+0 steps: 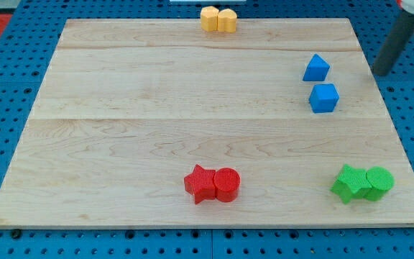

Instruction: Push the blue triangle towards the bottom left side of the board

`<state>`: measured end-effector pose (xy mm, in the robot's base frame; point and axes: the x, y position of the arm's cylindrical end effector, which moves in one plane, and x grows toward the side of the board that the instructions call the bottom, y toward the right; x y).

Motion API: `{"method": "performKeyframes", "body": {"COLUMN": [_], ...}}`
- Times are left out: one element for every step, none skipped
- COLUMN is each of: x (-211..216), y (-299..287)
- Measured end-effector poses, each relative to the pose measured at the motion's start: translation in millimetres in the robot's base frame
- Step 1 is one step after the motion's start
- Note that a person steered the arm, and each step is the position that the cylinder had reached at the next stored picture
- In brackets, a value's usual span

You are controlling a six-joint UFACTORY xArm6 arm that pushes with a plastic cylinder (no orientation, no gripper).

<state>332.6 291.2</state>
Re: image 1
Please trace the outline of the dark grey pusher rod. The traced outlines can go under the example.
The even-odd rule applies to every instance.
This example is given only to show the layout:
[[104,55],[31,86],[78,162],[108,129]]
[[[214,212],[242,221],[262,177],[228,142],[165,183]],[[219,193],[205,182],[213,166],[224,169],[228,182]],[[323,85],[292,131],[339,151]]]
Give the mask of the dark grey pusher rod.
[[402,10],[373,62],[373,74],[386,76],[392,70],[413,33],[414,14]]

